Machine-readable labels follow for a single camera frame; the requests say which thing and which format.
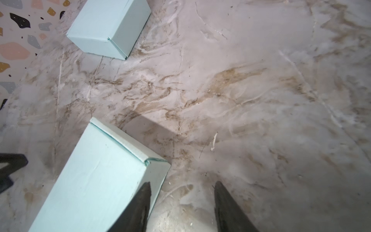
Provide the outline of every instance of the white debris speck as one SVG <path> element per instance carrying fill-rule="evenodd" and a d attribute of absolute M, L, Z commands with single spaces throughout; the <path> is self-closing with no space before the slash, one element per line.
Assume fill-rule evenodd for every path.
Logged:
<path fill-rule="evenodd" d="M 210 149 L 211 151 L 213 151 L 215 149 L 215 140 L 216 140 L 217 135 L 218 135 L 218 132 L 214 135 L 213 147 Z"/>

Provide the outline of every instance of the light blue box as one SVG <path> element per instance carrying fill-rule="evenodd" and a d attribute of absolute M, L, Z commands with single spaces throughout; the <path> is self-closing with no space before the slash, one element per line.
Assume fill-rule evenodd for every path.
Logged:
<path fill-rule="evenodd" d="M 29 232 L 106 232 L 145 182 L 151 212 L 169 168 L 125 132 L 92 118 Z"/>
<path fill-rule="evenodd" d="M 146 0 L 88 0 L 67 37 L 83 52 L 126 59 L 150 14 Z"/>

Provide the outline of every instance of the mint green box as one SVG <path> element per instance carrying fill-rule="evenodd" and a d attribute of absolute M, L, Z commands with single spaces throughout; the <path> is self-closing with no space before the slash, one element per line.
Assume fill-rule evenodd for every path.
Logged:
<path fill-rule="evenodd" d="M 124 60 L 150 14 L 146 0 L 88 0 L 67 37 L 83 52 Z"/>
<path fill-rule="evenodd" d="M 106 232 L 145 182 L 151 213 L 169 168 L 125 132 L 92 118 L 29 232 Z"/>

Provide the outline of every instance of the marble countertop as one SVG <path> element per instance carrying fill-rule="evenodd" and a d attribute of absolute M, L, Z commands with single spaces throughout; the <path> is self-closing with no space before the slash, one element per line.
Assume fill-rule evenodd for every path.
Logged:
<path fill-rule="evenodd" d="M 217 180 L 262 232 L 371 227 L 369 1 L 152 0 L 125 61 L 65 36 L 83 2 L 0 111 L 29 160 L 0 231 L 28 230 L 92 116 L 172 165 L 148 231 L 216 231 Z"/>

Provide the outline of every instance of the black plastic part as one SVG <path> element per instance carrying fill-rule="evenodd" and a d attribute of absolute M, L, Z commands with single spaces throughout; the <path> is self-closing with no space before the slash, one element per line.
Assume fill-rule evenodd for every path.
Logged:
<path fill-rule="evenodd" d="M 0 169 L 0 193 L 2 193 L 13 185 L 9 175 L 26 166 L 28 160 L 23 154 L 0 153 L 0 163 L 8 163 Z"/>
<path fill-rule="evenodd" d="M 151 185 L 145 182 L 107 232 L 145 232 L 151 203 Z"/>
<path fill-rule="evenodd" d="M 220 181 L 215 183 L 214 196 L 218 232 L 259 232 Z"/>

